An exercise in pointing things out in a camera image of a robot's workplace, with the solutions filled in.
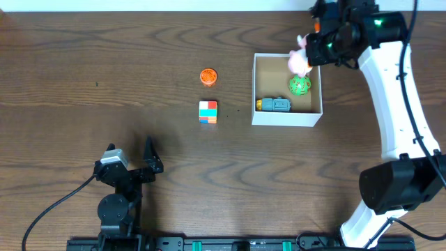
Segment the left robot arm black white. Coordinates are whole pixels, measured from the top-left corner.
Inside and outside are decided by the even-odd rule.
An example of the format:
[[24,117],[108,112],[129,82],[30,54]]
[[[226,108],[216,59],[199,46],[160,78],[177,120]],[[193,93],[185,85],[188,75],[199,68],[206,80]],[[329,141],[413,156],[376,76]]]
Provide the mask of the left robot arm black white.
[[146,139],[144,162],[144,168],[129,170],[128,158],[114,144],[110,144],[101,159],[95,162],[93,175],[96,180],[115,189],[98,204],[101,233],[105,236],[131,236],[139,227],[142,185],[155,181],[155,175],[164,171],[151,137]]

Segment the grey yellow toy truck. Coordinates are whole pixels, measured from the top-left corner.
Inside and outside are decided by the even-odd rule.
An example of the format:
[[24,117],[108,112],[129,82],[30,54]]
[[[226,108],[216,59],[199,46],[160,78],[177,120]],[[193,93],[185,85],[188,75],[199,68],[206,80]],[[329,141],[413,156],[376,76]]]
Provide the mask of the grey yellow toy truck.
[[262,98],[256,101],[256,110],[259,112],[289,112],[291,102],[285,98]]

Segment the multicoloured block cube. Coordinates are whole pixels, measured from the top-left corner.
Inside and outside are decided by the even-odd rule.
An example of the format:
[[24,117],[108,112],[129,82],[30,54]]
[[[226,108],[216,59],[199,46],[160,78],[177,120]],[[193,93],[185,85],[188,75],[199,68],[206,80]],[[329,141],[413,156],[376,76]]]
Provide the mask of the multicoloured block cube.
[[217,102],[200,101],[199,102],[199,121],[201,123],[217,123]]

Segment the green polyhedral dice ball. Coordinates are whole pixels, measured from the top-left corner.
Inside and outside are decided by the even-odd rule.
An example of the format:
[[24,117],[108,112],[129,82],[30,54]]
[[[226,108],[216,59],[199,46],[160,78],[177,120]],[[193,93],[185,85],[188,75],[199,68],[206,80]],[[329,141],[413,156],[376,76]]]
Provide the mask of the green polyhedral dice ball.
[[289,80],[289,91],[295,96],[304,96],[309,93],[312,87],[311,80],[308,76],[293,76]]

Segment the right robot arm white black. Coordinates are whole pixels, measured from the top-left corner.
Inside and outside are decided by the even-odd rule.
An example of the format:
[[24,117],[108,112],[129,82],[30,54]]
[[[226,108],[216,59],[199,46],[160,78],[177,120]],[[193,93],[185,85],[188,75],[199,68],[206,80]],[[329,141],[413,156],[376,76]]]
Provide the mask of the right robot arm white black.
[[344,248],[374,248],[392,223],[445,187],[445,155],[417,94],[411,30],[403,15],[374,4],[336,3],[315,6],[311,13],[316,26],[307,36],[309,65],[360,70],[373,100],[383,163],[360,174],[362,200],[339,233]]

